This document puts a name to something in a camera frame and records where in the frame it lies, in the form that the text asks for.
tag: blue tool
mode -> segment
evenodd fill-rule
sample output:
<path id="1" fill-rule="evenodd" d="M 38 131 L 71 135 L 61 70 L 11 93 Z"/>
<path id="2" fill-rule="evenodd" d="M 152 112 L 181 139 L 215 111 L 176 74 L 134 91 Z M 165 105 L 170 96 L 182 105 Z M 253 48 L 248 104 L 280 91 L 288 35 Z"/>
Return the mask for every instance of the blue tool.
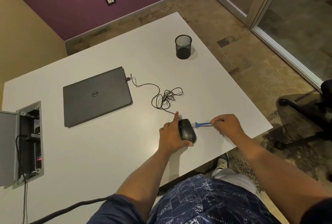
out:
<path id="1" fill-rule="evenodd" d="M 203 126 L 203 125 L 211 125 L 211 123 L 195 123 L 195 124 L 192 124 L 193 128 L 198 128 L 198 127 Z"/>

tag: shirt sleeve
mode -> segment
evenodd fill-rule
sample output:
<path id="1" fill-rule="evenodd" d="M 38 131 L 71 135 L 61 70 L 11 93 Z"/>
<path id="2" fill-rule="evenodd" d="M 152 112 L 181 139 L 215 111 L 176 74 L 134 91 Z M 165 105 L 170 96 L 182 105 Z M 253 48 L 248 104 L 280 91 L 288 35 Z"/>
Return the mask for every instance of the shirt sleeve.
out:
<path id="1" fill-rule="evenodd" d="M 87 224 L 144 224 L 141 215 L 126 197 L 115 194 L 106 200 Z"/>
<path id="2" fill-rule="evenodd" d="M 305 212 L 301 224 L 326 224 L 332 223 L 332 198 L 325 199 Z"/>

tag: black mesh pen holder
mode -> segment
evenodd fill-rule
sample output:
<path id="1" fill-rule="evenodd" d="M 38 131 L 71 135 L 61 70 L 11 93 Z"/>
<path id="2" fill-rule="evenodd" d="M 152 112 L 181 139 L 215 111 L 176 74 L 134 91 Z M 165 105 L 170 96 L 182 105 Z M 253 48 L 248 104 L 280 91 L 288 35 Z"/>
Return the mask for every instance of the black mesh pen holder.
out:
<path id="1" fill-rule="evenodd" d="M 191 55 L 191 42 L 193 40 L 188 35 L 180 35 L 175 39 L 176 56 L 179 59 L 187 59 Z"/>

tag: blue handle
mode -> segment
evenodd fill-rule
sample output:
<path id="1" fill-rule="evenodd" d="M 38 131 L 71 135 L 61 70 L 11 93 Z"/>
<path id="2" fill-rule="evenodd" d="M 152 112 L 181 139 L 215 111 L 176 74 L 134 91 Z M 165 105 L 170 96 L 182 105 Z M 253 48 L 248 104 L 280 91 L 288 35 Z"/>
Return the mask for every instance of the blue handle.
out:
<path id="1" fill-rule="evenodd" d="M 202 126 L 202 125 L 209 125 L 211 123 L 195 123 L 195 127 L 198 128 L 199 126 Z"/>

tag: forearm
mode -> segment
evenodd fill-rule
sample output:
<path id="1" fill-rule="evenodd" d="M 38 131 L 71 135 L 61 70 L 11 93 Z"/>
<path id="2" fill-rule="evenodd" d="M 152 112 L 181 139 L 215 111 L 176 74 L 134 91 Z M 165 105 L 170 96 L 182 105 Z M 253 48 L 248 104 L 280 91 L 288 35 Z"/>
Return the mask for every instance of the forearm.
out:
<path id="1" fill-rule="evenodd" d="M 235 144 L 277 208 L 290 223 L 300 223 L 303 214 L 319 201 L 332 197 L 332 191 L 316 180 L 270 153 L 247 136 Z"/>
<path id="2" fill-rule="evenodd" d="M 132 201 L 144 221 L 147 221 L 155 202 L 160 181 L 169 158 L 169 154 L 157 151 L 135 170 L 116 192 Z"/>

